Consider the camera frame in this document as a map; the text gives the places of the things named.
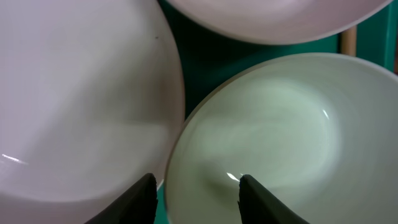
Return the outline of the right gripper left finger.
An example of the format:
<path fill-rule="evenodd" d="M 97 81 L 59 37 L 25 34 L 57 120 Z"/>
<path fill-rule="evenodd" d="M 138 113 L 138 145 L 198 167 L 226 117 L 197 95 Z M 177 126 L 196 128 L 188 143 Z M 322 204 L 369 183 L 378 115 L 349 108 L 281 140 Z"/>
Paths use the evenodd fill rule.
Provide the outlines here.
<path fill-rule="evenodd" d="M 157 182 L 147 173 L 86 224 L 154 224 Z"/>

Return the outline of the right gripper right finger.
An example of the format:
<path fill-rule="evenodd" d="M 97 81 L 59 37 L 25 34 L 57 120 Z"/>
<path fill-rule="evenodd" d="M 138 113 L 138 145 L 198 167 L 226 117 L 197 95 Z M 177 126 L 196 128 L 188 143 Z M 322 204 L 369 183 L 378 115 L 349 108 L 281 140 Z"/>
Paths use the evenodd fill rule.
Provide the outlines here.
<path fill-rule="evenodd" d="M 249 174 L 240 178 L 238 206 L 242 224 L 309 224 Z"/>

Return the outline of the large white plate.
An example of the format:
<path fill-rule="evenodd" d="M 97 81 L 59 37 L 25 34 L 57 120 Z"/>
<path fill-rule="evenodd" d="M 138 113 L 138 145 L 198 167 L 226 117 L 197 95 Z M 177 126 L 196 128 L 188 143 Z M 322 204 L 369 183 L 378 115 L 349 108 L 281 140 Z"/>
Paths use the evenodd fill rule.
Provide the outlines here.
<path fill-rule="evenodd" d="M 185 111 L 155 0 L 1 0 L 1 222 L 85 223 L 162 182 Z"/>

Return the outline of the white bowl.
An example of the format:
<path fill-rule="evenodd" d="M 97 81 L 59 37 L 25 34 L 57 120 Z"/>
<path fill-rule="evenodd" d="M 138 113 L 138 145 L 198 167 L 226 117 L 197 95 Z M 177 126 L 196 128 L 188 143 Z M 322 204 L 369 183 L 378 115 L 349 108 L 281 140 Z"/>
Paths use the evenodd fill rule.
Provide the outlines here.
<path fill-rule="evenodd" d="M 375 15 L 392 0 L 169 0 L 199 25 L 232 39 L 291 45 L 323 39 Z"/>

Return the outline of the wooden chopstick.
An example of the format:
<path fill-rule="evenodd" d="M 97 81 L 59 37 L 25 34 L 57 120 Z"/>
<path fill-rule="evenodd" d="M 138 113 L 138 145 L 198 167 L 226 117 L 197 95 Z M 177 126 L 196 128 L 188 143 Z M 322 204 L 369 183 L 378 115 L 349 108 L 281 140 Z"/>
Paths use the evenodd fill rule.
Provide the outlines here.
<path fill-rule="evenodd" d="M 350 29 L 347 29 L 341 33 L 341 42 L 340 42 L 341 54 L 355 57 L 356 44 L 357 44 L 357 26 L 353 26 Z"/>

